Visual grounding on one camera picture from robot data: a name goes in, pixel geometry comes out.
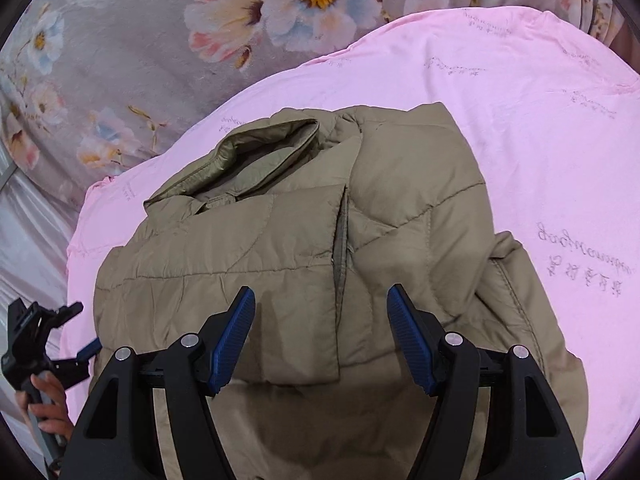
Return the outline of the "person's left hand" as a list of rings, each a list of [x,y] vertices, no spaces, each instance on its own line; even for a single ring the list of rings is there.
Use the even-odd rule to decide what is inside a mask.
[[[30,383],[51,400],[50,403],[34,403],[25,391],[17,390],[15,393],[15,402],[32,435],[36,433],[30,415],[40,418],[38,428],[42,431],[70,440],[74,424],[68,416],[66,393],[61,382],[51,372],[43,372],[39,376],[30,376]]]

